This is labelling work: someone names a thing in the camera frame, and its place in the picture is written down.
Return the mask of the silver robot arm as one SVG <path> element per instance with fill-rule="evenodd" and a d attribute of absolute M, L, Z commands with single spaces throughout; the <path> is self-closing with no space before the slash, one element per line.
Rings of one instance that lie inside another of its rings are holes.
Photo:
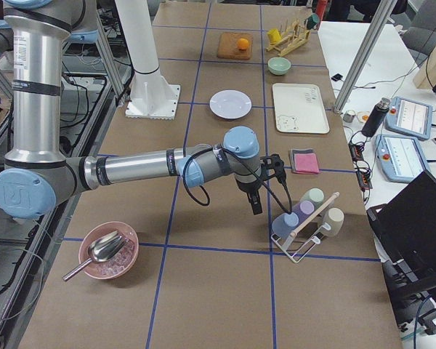
<path fill-rule="evenodd" d="M 180 176 L 186 188 L 234 175 L 254 214 L 264 182 L 257 136 L 234 127 L 222 144 L 118 157 L 64 156 L 59 149 L 62 46 L 98 37 L 95 1 L 6 1 L 14 34 L 14 140 L 0 173 L 0 208 L 33 220 L 101 185 Z"/>

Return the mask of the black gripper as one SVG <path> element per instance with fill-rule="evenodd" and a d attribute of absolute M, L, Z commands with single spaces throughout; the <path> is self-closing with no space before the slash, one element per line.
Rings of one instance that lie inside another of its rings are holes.
<path fill-rule="evenodd" d="M 235 180 L 238 185 L 238 188 L 247 195 L 253 214 L 254 215 L 261 214 L 262 205 L 259 196 L 259 189 L 262 186 L 262 182 L 259 179 L 259 177 L 255 177 L 252 174 L 248 174 L 248 175 L 236 174 Z"/>

